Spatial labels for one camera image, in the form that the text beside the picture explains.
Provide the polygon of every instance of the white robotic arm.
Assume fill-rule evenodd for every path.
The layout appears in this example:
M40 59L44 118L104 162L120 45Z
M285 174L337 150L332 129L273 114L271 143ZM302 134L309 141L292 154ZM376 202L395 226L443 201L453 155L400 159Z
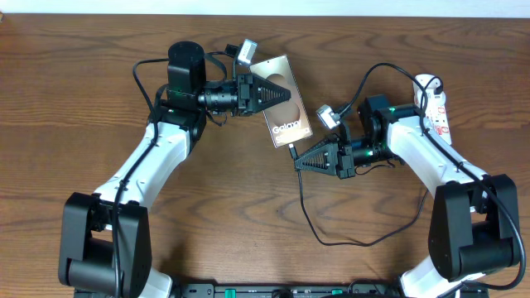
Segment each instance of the white robotic arm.
M133 172L126 189L120 197L120 204L135 201L151 210L152 204L169 175L190 153L189 131L170 123L158 123L157 125L159 132L157 144ZM150 123L146 127L146 133L142 141L118 172L94 192L99 194L100 199L114 202L120 180L123 179L152 141L154 137L153 126L154 124Z
M344 110L328 110L330 117L346 114ZM414 104L393 107L384 95L378 95L364 100L358 112L363 137L352 139L348 127L339 122L340 134L329 135L300 156L296 151L291 155L298 171L316 171L340 179L355 176L356 167L392 158L414 170L436 199L428 241L431 255L402 275L406 296L435 298L463 285L475 286L463 281L517 265L524 259L518 241L516 188L506 175L491 177L470 164L447 143L450 138L442 138L434 129L431 119L424 119L421 125L422 111ZM497 197L502 198L509 216L501 212ZM472 223L470 212L475 211L487 214L486 220Z

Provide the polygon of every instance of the power cord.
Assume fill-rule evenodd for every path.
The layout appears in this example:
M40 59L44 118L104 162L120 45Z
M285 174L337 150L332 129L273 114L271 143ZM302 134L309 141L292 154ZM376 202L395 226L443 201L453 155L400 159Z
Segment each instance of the power cord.
M371 247L371 246L373 246L373 245L375 245L377 243L380 243L381 241L383 241L386 238L392 237L393 235L395 235L397 233L400 233L400 232L406 230L407 228L410 228L420 218L420 215L422 214L422 211L423 211L423 205L425 204L425 200L426 200L427 194L429 192L429 190L425 191L425 194L422 197L422 201L420 202L420 205L418 207L416 216L414 217L414 219L410 223L405 224L401 228L398 228L395 231L392 231L391 233L388 233L388 234L382 236L381 238L379 238L379 239L377 239L375 241L372 241L371 243L363 243L363 242L360 242L360 241L357 241L357 240L353 240L353 242L326 243L326 242L322 241L320 239L320 237L318 236L318 233L316 232L315 228L313 227L313 223L311 223L309 215L307 214L306 206L304 205L304 190L303 190L302 181L301 181L301 172L300 171L297 171L297 172L298 172L298 185L300 186L300 205L301 205L301 210L303 211L304 215L306 216L307 223L309 224L309 227L311 228L311 231L313 232L313 235L315 235L316 240L318 240L318 242L320 244L325 245L325 246L353 245L353 246L360 246L360 247L363 247L363 248L368 248L368 247Z
M147 95L146 90L143 88L142 83L140 83L140 79L137 75L137 67L141 64L146 63L156 63L156 62L164 62L169 61L168 58L161 58L161 59L151 59L151 60L141 60L134 64L132 67L132 76L134 77L134 80L136 81L136 84L138 85L138 88L143 94L143 97L145 98L147 102L147 106L149 107L149 110L151 111L151 121L153 123L153 129L154 129L154 136L151 142L149 143L149 146L146 148L146 150L138 157L136 162L131 166L127 174L119 181L119 187L118 191L116 191L116 197L114 198L113 202L113 213L112 213L112 226L113 226L113 250L114 250L114 278L115 278L115 287L114 287L114 297L119 298L122 296L122 274L121 274L121 267L120 267L120 256L119 256L119 243L118 243L118 234L119 234L119 226L118 226L118 208L119 208L119 200L122 196L123 191L125 190L125 187L127 186L127 183L129 182L129 179L131 178L131 175L133 175L133 172L140 166L143 159L147 156L147 154L151 151L151 149L157 144L158 139L158 117L157 112L155 108L153 107L151 100L149 99L149 96ZM157 96L155 97L155 104L160 102L160 97L163 94L164 90L166 89L167 84L161 86L159 90L157 91Z
M416 84L418 86L418 88L422 91L422 99L421 99L421 103L420 103L420 107L421 107L421 111L422 111L421 114L420 114L420 128L422 129L423 135L425 135L427 137L427 139L432 143L432 145L434 147L436 147L436 149L438 149L444 156L446 156L447 159L449 159L457 167L457 169L459 169L460 171L464 172L478 186L480 186L480 188L482 188L482 190L488 195L488 197L494 202L494 204L497 205L497 208L499 209L500 213L507 219L508 224L510 226L510 229L512 230L513 235L515 237L515 241L516 241L516 243L518 245L518 248L519 248L519 251L521 253L521 255L520 255L521 261L519 263L518 274L513 279L512 282L508 283L507 285L502 285L502 286L490 285L490 284L479 282L479 281L462 281L461 284L464 284L466 286L481 286L483 288L496 290L496 291L505 291L505 290L513 289L515 286L517 286L523 280L524 271L526 269L526 264L527 264L527 257L526 257L526 252L525 252L525 249L524 249L524 244L523 244L523 239L521 237L521 233L518 231L518 229L517 229L517 227L515 225L515 222L512 219L512 216L509 214L508 210L506 209L506 206L504 206L503 202L497 197L497 195L494 194L494 192L487 185L485 185L475 174L473 174L471 171L469 171L468 169L465 168L464 163L463 163L464 161L457 161L451 154L449 154L449 152L447 152L432 137L432 135L428 132L428 129L425 128L425 121L424 121L425 111L426 111L426 107L427 107L428 101L429 101L429 98L426 95L426 87L428 87L428 84L426 85L426 87L423 87L417 81L416 78L414 78L411 74L409 74L407 71L405 71L404 69L402 69L399 66L393 65L391 63L377 63L376 65L372 66L372 68L370 68L369 71L364 75L364 78L361 81L361 84L360 84L359 88L357 89L357 92L355 93L355 96L353 97L353 99L347 105L345 105L341 109L341 111L339 112L340 116L342 117L342 116L344 116L344 115L346 115L348 113L349 109L351 109L351 107L354 104L355 100L357 100L357 98L359 97L359 94L360 94L360 92L361 92L361 90L362 90L362 88L364 86L364 83L366 82L366 79L368 78L370 73L373 70L375 70L376 68L378 68L379 66L387 66L387 67L391 67L391 68L399 71L400 73L402 73L405 76L407 76L412 82L414 82L414 84Z

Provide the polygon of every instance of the black cylindrical motor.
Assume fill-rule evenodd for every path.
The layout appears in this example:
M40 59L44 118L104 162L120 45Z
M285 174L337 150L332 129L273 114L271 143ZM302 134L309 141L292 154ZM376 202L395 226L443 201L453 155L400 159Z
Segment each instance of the black cylindrical motor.
M367 137L352 140L351 149L356 166L369 165L395 157L386 146L381 143L372 143Z
M223 84L218 88L206 88L199 95L199 105L210 111L232 111L238 107L238 95L233 84Z
M169 89L193 94L206 82L205 51L193 41L180 41L169 48Z

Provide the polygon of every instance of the wood grain surface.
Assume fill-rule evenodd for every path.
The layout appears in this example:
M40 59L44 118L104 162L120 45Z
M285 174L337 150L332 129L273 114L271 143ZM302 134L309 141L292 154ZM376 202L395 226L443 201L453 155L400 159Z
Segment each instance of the wood grain surface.
M349 100L371 65L442 77L454 148L515 181L530 243L529 20L7 15L0 23L0 296L72 295L57 279L63 205L72 192L103 184L143 135L148 112L133 63L164 57L177 41L223 50L244 38L258 42L255 60L289 55L315 132L299 152L326 133L315 111ZM167 80L164 65L139 73L149 94ZM412 84L377 70L361 98L374 94L410 103ZM361 134L358 119L351 127ZM350 180L303 179L308 212L328 240L378 238L412 218L424 191L407 166ZM375 247L323 247L301 212L288 150L273 147L261 114L230 118L225 127L207 125L154 204L153 266L219 283L391 279L427 255L431 211L429 199L416 225ZM515 273L487 280L503 284ZM491 296L530 296L530 278Z

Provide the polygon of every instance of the gold smartphone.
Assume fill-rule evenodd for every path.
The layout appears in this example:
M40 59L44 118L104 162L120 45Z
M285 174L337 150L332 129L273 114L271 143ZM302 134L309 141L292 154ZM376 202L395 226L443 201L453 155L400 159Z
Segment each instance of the gold smartphone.
M276 148L313 135L287 55L250 65L250 71L291 90L291 98L263 111Z

